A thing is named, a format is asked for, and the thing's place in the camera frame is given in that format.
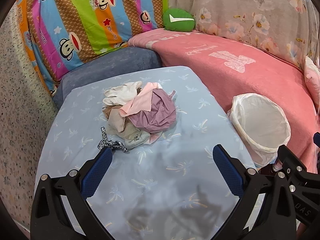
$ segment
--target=pink pillow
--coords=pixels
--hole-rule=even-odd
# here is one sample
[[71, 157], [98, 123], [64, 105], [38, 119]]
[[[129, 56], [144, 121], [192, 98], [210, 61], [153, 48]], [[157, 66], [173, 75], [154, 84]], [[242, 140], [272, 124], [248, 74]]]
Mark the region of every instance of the pink pillow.
[[311, 58], [306, 57], [306, 64], [304, 69], [304, 80], [307, 88], [312, 96], [313, 102], [316, 105], [316, 110], [319, 107], [320, 90], [319, 90], [319, 69], [313, 63]]

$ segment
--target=blue sofa cushion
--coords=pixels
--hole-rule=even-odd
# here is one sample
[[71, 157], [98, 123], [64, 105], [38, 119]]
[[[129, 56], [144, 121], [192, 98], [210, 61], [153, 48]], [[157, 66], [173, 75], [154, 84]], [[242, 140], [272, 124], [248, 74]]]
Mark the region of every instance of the blue sofa cushion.
[[67, 73], [61, 79], [53, 101], [60, 108], [75, 88], [141, 70], [162, 67], [159, 55], [149, 49], [127, 47], [98, 57]]

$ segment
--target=speckled wall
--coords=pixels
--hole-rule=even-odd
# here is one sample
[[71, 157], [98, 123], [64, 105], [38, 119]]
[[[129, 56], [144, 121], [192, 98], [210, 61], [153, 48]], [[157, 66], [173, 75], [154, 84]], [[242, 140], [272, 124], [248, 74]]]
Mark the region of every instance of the speckled wall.
[[0, 196], [30, 226], [36, 169], [57, 114], [22, 43], [14, 5], [0, 27]]

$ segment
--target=white plastic bag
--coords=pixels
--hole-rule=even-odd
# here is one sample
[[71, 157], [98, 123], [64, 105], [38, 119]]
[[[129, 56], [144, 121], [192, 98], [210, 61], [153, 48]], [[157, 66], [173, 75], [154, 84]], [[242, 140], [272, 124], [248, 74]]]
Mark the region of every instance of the white plastic bag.
[[228, 116], [257, 168], [274, 160], [278, 147], [290, 140], [284, 111], [264, 96], [248, 93], [233, 97]]

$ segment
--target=green cushion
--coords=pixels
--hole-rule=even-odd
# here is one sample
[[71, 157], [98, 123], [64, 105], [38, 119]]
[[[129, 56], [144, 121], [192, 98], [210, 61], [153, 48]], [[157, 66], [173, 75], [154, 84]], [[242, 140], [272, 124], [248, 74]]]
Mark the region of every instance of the green cushion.
[[163, 25], [165, 30], [191, 32], [195, 27], [195, 21], [190, 13], [178, 8], [170, 8], [163, 14]]

